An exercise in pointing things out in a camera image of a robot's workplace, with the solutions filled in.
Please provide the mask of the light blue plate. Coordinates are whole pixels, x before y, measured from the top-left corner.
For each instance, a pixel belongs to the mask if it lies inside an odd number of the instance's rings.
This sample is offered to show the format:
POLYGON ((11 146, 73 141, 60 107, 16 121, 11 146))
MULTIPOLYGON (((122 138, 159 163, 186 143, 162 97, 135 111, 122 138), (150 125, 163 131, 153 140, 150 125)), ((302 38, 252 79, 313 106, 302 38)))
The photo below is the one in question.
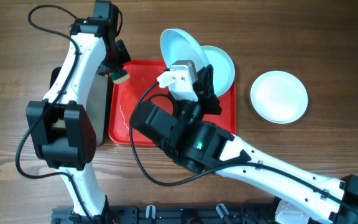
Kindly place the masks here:
POLYGON ((165 29, 160 36, 160 50, 168 68, 179 60, 191 60, 197 72, 210 64, 198 41, 182 29, 165 29))
POLYGON ((222 49, 204 45, 204 50, 210 64, 213 66, 213 86, 216 96, 225 94, 234 83, 235 66, 230 56, 222 49))

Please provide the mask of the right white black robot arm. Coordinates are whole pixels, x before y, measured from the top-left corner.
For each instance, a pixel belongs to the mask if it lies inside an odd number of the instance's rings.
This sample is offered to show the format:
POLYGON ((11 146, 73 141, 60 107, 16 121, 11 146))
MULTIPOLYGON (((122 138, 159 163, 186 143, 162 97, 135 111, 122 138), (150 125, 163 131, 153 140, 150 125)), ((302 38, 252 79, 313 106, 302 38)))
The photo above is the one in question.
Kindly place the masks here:
POLYGON ((203 119, 222 111, 212 66, 196 73, 171 67, 157 84, 169 87, 172 112, 157 106, 146 91, 132 112, 130 130, 150 139, 195 179, 215 173, 274 195, 275 223, 358 223, 358 176, 337 179, 307 172, 203 119))

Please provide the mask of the green yellow sponge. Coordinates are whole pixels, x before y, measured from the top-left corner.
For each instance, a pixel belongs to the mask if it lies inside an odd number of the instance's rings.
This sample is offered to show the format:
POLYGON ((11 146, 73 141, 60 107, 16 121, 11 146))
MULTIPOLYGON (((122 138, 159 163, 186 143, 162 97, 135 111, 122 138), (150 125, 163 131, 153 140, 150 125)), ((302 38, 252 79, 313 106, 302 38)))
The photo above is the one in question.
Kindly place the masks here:
POLYGON ((130 78, 129 73, 123 69, 123 68, 118 68, 115 69, 112 72, 112 81, 115 84, 121 84, 122 82, 126 81, 128 78, 130 78))

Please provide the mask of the white round plate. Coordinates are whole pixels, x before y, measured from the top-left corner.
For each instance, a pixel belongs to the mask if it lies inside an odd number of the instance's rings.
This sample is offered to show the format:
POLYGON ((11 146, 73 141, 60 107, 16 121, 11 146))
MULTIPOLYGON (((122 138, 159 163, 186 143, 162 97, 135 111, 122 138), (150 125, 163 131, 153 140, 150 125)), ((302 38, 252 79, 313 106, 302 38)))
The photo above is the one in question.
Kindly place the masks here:
POLYGON ((275 70, 256 78, 250 89, 250 101, 263 119, 288 124, 306 112, 308 93, 296 76, 275 70))

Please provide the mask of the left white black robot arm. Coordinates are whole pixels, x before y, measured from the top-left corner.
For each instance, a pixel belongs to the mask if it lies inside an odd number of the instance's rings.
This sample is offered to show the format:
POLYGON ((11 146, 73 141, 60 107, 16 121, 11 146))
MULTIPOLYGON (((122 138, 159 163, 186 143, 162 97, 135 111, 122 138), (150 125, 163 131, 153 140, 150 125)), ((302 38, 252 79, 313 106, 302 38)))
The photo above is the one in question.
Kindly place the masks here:
POLYGON ((107 196, 100 189, 92 160, 98 135, 86 112, 94 78, 107 76, 114 83, 129 78, 124 64, 130 55, 119 39, 122 12, 109 1, 96 1, 92 16, 76 18, 67 39, 70 48, 51 77, 40 101, 26 108, 36 156, 60 176, 73 200, 72 209, 53 212, 54 223, 115 223, 107 196))

